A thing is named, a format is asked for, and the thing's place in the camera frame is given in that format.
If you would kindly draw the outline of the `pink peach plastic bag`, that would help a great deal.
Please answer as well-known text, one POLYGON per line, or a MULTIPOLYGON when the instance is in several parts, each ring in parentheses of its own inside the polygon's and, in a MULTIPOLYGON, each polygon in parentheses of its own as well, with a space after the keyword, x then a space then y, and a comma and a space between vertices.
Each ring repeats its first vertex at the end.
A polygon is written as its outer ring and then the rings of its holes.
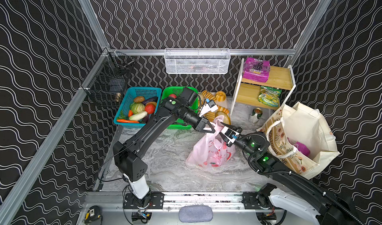
POLYGON ((219 134, 223 130, 224 116, 218 116, 212 122, 215 133, 206 133, 193 147, 186 159, 186 166, 202 168, 220 167, 232 160, 236 153, 234 146, 229 147, 219 134))

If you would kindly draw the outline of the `floral canvas tote bag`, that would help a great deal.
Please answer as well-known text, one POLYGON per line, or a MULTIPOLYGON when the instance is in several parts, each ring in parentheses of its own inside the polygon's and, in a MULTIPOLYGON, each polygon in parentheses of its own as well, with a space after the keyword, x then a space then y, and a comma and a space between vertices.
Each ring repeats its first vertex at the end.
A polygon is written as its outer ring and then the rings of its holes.
POLYGON ((306 179, 321 173, 340 154, 325 117, 301 102, 282 105, 257 130, 270 142, 267 151, 306 179), (288 138, 305 144, 310 155, 303 155, 288 138))

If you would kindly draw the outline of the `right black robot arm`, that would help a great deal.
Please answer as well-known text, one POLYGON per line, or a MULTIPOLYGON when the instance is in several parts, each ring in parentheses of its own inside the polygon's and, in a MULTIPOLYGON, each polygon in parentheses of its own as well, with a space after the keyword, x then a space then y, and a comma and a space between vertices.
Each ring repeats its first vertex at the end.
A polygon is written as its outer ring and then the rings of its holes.
POLYGON ((291 212, 315 225, 361 225, 351 199, 328 191, 302 175, 293 172, 267 151, 270 146, 263 132, 241 134, 242 129, 223 124, 220 132, 227 146, 236 146, 246 154, 250 168, 259 175, 281 183, 294 194, 289 195, 275 185, 267 184, 257 193, 263 194, 266 207, 291 212))

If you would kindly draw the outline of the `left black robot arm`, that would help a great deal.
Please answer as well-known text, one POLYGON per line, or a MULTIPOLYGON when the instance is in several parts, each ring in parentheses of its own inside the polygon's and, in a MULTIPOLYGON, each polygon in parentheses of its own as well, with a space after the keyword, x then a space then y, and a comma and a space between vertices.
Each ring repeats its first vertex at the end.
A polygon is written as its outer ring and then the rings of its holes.
POLYGON ((197 97, 198 94, 195 91, 185 87, 176 98, 169 96, 163 99, 155 115, 141 130, 124 143, 114 144, 114 163, 122 173, 123 179, 129 183, 137 199, 144 199, 150 192, 145 178, 148 166, 142 158, 168 126, 177 119, 181 119, 191 125, 195 131, 215 133, 210 121, 191 109, 197 97))

